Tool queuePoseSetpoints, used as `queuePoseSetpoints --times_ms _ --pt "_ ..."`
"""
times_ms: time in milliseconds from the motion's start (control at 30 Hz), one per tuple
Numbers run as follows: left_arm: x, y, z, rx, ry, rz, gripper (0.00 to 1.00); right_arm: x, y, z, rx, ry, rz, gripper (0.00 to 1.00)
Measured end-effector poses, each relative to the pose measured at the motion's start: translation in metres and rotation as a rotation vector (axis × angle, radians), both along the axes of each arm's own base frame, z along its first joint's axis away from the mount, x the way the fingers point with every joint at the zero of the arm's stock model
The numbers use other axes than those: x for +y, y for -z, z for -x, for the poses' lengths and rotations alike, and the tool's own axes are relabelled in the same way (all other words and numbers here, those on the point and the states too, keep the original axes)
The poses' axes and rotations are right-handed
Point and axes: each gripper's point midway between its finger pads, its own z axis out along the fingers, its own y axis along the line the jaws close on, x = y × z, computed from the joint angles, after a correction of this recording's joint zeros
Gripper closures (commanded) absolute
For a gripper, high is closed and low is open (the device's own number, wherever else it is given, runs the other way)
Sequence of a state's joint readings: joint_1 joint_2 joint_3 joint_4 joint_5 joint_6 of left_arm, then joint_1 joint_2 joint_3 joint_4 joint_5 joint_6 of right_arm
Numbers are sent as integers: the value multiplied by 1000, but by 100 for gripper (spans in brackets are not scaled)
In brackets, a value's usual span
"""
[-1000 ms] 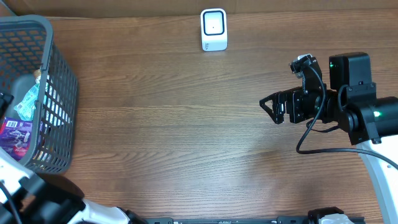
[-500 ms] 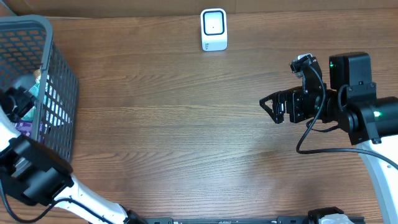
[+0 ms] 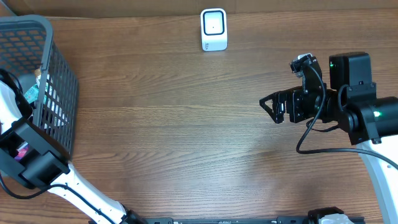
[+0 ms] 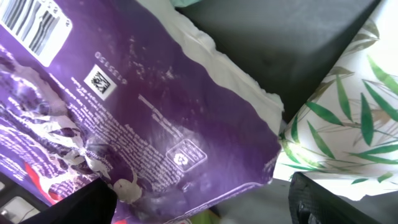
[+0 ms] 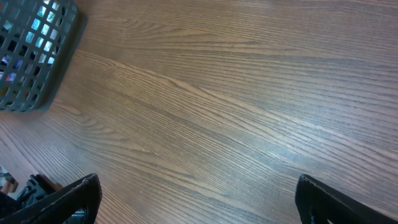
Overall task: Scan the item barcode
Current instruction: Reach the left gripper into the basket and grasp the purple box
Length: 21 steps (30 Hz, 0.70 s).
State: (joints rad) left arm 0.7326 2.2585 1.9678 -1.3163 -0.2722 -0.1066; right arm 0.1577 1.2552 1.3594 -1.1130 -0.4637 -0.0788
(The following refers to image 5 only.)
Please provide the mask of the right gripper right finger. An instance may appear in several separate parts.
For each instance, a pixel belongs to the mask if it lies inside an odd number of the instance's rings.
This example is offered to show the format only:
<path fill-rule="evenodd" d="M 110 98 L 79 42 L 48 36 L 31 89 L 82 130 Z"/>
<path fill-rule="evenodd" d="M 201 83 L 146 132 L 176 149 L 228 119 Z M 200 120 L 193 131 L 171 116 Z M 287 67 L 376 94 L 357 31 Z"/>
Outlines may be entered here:
<path fill-rule="evenodd" d="M 307 224 L 397 224 L 394 220 L 319 180 L 302 174 L 298 178 L 295 204 Z"/>

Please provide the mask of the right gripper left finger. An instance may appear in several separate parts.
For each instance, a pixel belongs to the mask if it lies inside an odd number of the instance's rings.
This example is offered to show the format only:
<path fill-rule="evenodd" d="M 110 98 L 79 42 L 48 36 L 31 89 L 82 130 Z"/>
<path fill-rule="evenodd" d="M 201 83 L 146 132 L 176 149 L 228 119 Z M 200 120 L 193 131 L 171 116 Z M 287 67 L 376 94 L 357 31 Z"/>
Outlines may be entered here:
<path fill-rule="evenodd" d="M 97 174 L 89 174 L 36 203 L 1 218 L 1 224 L 94 224 L 102 199 Z"/>

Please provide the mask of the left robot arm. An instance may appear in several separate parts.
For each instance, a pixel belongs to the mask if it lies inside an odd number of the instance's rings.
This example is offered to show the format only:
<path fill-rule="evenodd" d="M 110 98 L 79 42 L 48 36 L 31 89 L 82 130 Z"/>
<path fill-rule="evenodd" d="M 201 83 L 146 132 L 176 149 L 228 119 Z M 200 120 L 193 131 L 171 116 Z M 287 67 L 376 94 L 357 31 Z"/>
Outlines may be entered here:
<path fill-rule="evenodd" d="M 31 175 L 16 199 L 1 192 L 1 218 L 28 207 L 61 188 L 61 185 L 54 184 L 44 175 Z"/>

